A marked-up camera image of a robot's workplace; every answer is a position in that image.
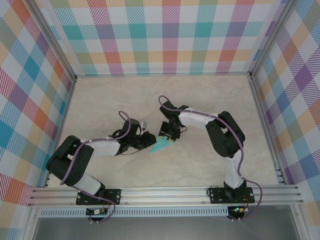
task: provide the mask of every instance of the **metal frame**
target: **metal frame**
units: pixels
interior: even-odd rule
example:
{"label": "metal frame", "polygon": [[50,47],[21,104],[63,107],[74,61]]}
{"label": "metal frame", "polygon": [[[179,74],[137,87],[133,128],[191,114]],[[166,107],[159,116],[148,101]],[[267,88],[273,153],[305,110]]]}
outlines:
{"label": "metal frame", "polygon": [[[277,21],[272,33],[270,34],[265,47],[263,48],[255,66],[253,67],[251,76],[248,75],[249,86],[251,93],[259,114],[263,132],[268,144],[268,148],[274,162],[275,171],[279,180],[279,185],[263,185],[263,198],[261,205],[290,205],[292,210],[292,215],[296,223],[298,233],[301,239],[310,240],[310,235],[308,233],[307,225],[305,222],[304,214],[302,211],[303,198],[300,195],[299,187],[296,185],[285,185],[283,183],[288,183],[288,178],[285,175],[284,167],[280,161],[275,142],[271,135],[271,129],[267,122],[267,117],[263,111],[263,106],[259,98],[256,84],[254,82],[254,77],[259,72],[263,63],[265,62],[270,50],[272,49],[274,43],[281,34],[291,12],[294,10],[295,6],[299,0],[288,0],[282,13]],[[74,81],[72,89],[70,92],[69,101],[66,107],[65,115],[62,120],[61,129],[63,129],[68,110],[73,97],[77,77],[73,71],[68,59],[66,58],[64,52],[62,51],[58,41],[56,40],[54,34],[51,31],[50,26],[47,24],[41,10],[38,8],[34,0],[24,0],[29,11],[32,13],[37,24],[39,25],[43,35],[47,39],[49,45],[52,47],[57,58],[61,62],[66,74],[70,79]],[[245,75],[244,72],[234,72],[234,73],[217,73],[217,74],[175,74],[175,76],[190,76],[190,75]],[[121,77],[137,77],[143,76],[144,74],[132,74],[132,75],[122,75]],[[148,76],[172,76],[172,74],[148,74]],[[99,75],[99,76],[88,76],[79,75],[79,78],[96,78],[96,77],[117,77],[115,75]],[[61,131],[57,137],[57,144],[59,144],[61,138]],[[256,186],[251,186],[257,200],[260,196],[260,191]],[[166,209],[194,209],[194,210],[214,210],[214,209],[225,209],[227,206],[232,206],[234,204],[210,204],[209,196],[206,194],[207,186],[195,186],[195,187],[125,187],[121,188],[121,203],[117,207],[118,210],[130,210],[132,211],[152,208],[156,210],[158,208]],[[35,188],[29,202],[29,208],[24,216],[23,222],[24,231],[21,232],[20,239],[28,240],[32,239],[38,218],[45,217],[44,211],[56,211],[58,209],[75,210],[84,209],[84,207],[79,207],[75,204],[77,191],[72,188]],[[59,217],[70,217],[71,214],[66,212],[65,214],[59,215]]]}
{"label": "metal frame", "polygon": [[65,33],[50,1],[49,0],[39,0],[39,1],[41,1],[42,5],[46,11],[46,14],[49,15],[49,18],[50,18],[51,22],[53,23],[55,30],[57,31],[57,33],[59,34],[59,36],[61,38],[61,42],[63,43],[65,50],[67,51],[70,58],[72,59],[74,70],[78,74],[84,74],[84,70],[79,62],[79,59],[77,58],[76,53],[75,53],[74,49],[72,48],[71,43],[68,40],[67,34]]}
{"label": "metal frame", "polygon": [[127,75],[110,75],[110,74],[100,74],[100,75],[78,75],[79,79],[83,78],[114,78],[114,77],[163,77],[163,76],[234,76],[234,75],[246,75],[244,71],[235,72],[217,72],[217,73],[142,73],[142,74],[127,74]]}
{"label": "metal frame", "polygon": [[[251,185],[258,203],[260,190]],[[207,186],[185,187],[115,187],[122,189],[120,207],[200,207],[200,206],[237,206],[239,204],[210,204]],[[299,205],[302,196],[296,185],[263,185],[261,205]],[[78,191],[70,187],[35,188],[31,196],[30,208],[78,208]],[[88,205],[88,208],[102,207]]]}
{"label": "metal frame", "polygon": [[281,4],[281,1],[282,0],[273,0],[272,1],[273,3],[271,5],[270,9],[268,10],[268,13],[267,13],[266,18],[264,20],[264,23],[260,29],[260,34],[257,36],[257,38],[252,46],[249,58],[244,65],[244,68],[243,68],[244,71],[246,71],[246,72],[250,71],[250,69],[251,69],[250,66],[252,65],[252,62],[255,59],[255,56],[259,50],[260,44],[265,37],[265,33],[268,31],[270,24],[272,23],[275,15],[278,11],[278,8]]}
{"label": "metal frame", "polygon": [[[41,208],[39,218],[87,218],[85,207]],[[117,206],[113,218],[160,218],[160,217],[226,217],[227,206],[161,206],[161,207],[123,207]]]}
{"label": "metal frame", "polygon": [[255,76],[265,63],[272,47],[274,46],[275,42],[277,41],[278,37],[280,36],[282,30],[284,29],[287,20],[289,19],[291,13],[295,9],[296,5],[298,4],[299,0],[287,0],[285,3],[285,6],[283,7],[283,10],[280,14],[280,17],[278,21],[275,23],[275,26],[273,27],[272,32],[270,33],[269,38],[267,39],[267,42],[265,43],[257,61],[255,62],[255,65],[252,69],[252,80],[255,79]]}
{"label": "metal frame", "polygon": [[54,51],[57,59],[60,61],[62,67],[64,68],[66,74],[70,79],[74,82],[77,79],[77,75],[75,74],[74,70],[72,69],[65,53],[61,49],[58,40],[56,39],[55,35],[51,31],[50,26],[47,24],[45,17],[43,16],[41,10],[39,9],[38,5],[35,3],[34,0],[23,0],[24,4],[32,14],[33,18],[35,19],[36,23],[38,24],[42,34],[44,35],[45,39],[49,43],[50,47]]}
{"label": "metal frame", "polygon": [[[77,78],[75,78],[75,81],[72,82],[72,85],[71,85],[71,91],[70,91],[68,103],[66,105],[65,113],[64,113],[64,116],[63,116],[63,119],[62,119],[60,131],[59,131],[58,136],[56,138],[56,143],[55,143],[55,146],[54,146],[54,150],[57,150],[57,148],[59,147],[59,143],[60,143],[62,132],[63,132],[62,130],[64,129],[65,124],[66,124],[67,115],[68,115],[68,111],[69,111],[69,108],[70,108],[70,105],[71,105],[72,97],[73,97],[74,92],[75,92],[76,84],[77,84]],[[46,177],[44,179],[45,180],[44,180],[42,186],[45,188],[47,186],[48,180],[50,179],[50,172],[47,172]]]}
{"label": "metal frame", "polygon": [[[289,185],[289,180],[286,175],[285,167],[283,166],[282,161],[280,160],[280,156],[279,156],[279,153],[278,153],[277,147],[276,147],[276,142],[275,142],[274,138],[272,137],[272,131],[271,131],[270,125],[268,124],[268,120],[267,120],[268,118],[266,116],[266,113],[265,113],[264,108],[262,106],[262,101],[261,101],[259,93],[258,93],[258,88],[256,86],[256,82],[254,81],[253,77],[250,74],[247,74],[247,79],[248,79],[248,83],[250,86],[252,97],[253,97],[253,100],[254,100],[254,103],[256,106],[256,110],[259,115],[259,119],[261,122],[261,126],[263,129],[265,140],[268,145],[269,152],[270,152],[271,158],[273,160],[273,164],[275,166],[276,173],[278,170],[277,177],[279,174],[281,174],[281,177],[283,179],[283,183],[287,184],[286,186],[291,186],[291,185]],[[298,231],[300,238],[302,240],[311,240],[312,238],[311,238],[309,231],[308,231],[308,228],[307,228],[307,218],[306,218],[305,214],[303,214],[304,213],[304,210],[302,208],[303,206],[292,204],[292,205],[290,205],[290,207],[291,207],[293,220],[294,220],[295,225],[297,227],[297,231]]]}

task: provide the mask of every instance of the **marble-patterned floor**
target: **marble-patterned floor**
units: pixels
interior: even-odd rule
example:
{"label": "marble-patterned floor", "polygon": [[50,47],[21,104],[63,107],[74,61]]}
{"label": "marble-patterned floor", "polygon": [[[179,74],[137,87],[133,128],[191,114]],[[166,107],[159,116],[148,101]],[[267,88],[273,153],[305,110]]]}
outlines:
{"label": "marble-patterned floor", "polygon": [[[159,111],[159,95],[166,95],[177,107],[188,105],[207,113],[230,112],[246,136],[242,174],[262,185],[278,184],[244,75],[79,78],[61,141],[69,135],[93,139],[112,134],[124,123],[118,116],[119,110],[131,118],[147,121],[147,129],[157,135],[166,120]],[[206,131],[189,127],[170,147],[154,153],[149,150],[95,158],[86,171],[109,187],[223,184],[224,162],[214,151]],[[48,186],[59,187],[59,183],[51,176]]]}

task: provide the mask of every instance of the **teal object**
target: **teal object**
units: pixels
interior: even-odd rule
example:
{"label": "teal object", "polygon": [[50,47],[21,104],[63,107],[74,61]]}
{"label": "teal object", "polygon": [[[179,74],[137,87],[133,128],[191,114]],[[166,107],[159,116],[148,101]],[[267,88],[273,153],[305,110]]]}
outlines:
{"label": "teal object", "polygon": [[169,141],[168,137],[156,137],[156,143],[153,145],[152,149],[150,150],[149,153],[154,153],[156,151],[159,151],[161,149],[164,149],[166,147],[171,146],[172,144],[174,144],[173,141]]}

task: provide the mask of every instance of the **plaid backdrop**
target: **plaid backdrop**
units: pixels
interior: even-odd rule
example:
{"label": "plaid backdrop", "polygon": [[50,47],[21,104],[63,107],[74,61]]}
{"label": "plaid backdrop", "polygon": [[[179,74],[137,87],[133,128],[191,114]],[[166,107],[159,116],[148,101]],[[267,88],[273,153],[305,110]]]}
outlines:
{"label": "plaid backdrop", "polygon": [[262,49],[265,47],[266,43],[267,43],[267,40],[269,39],[269,36],[270,34],[272,33],[272,31],[274,30],[274,27],[276,25],[276,22],[278,21],[279,17],[281,16],[281,13],[284,9],[284,6],[286,5],[286,2],[287,0],[281,0],[281,3],[278,7],[278,9],[276,10],[273,18],[272,18],[272,21],[267,29],[267,31],[265,32],[264,36],[263,36],[263,39],[259,45],[259,48],[258,50],[256,51],[255,55],[254,55],[254,58],[253,58],[253,61],[251,62],[251,65],[248,69],[248,72],[252,72],[256,62],[257,62],[257,59],[259,58],[260,56],[260,53],[262,51]]}
{"label": "plaid backdrop", "polygon": [[320,236],[320,0],[300,0],[257,75],[291,184],[301,185]]}
{"label": "plaid backdrop", "polygon": [[75,72],[247,72],[278,0],[37,0]]}
{"label": "plaid backdrop", "polygon": [[0,240],[42,187],[72,82],[22,0],[0,1]]}

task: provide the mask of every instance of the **robotic arm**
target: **robotic arm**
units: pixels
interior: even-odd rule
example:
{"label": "robotic arm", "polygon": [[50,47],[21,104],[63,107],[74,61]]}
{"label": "robotic arm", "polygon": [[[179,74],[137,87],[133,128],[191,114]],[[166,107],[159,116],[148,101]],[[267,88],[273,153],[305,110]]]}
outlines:
{"label": "robotic arm", "polygon": [[[123,136],[127,132],[129,124],[129,132],[119,140],[107,141],[102,139],[101,141],[90,141],[88,144],[85,144],[76,155],[72,169],[64,183],[69,187],[77,188],[90,195],[100,198],[105,197],[105,186],[86,173],[90,159],[101,156],[120,155],[126,152],[129,147],[140,151],[156,143],[156,137],[145,131],[147,123],[145,121],[139,122],[132,118],[130,119],[130,123],[126,120],[122,129],[115,131],[112,135],[106,137],[106,139],[116,139],[118,136]],[[81,140],[73,135],[68,136],[49,159],[46,169],[58,179],[63,180],[71,164],[70,156],[74,156],[77,148],[84,142],[85,140]]]}
{"label": "robotic arm", "polygon": [[[193,109],[182,105],[175,107],[170,101],[163,103],[160,111],[168,119],[163,122],[159,132],[160,137],[167,137],[169,141],[176,141],[180,138],[181,128],[192,126],[206,130],[210,137],[214,150],[223,157],[225,166],[224,192],[220,192],[221,198],[227,197],[231,202],[243,197],[244,191],[247,189],[247,183],[238,174],[238,166],[241,160],[240,147],[233,134],[218,120],[212,120],[211,117],[194,113]],[[242,146],[245,141],[245,135],[239,128],[238,124],[232,118],[229,112],[223,111],[220,114],[210,114],[224,120],[236,133]]]}

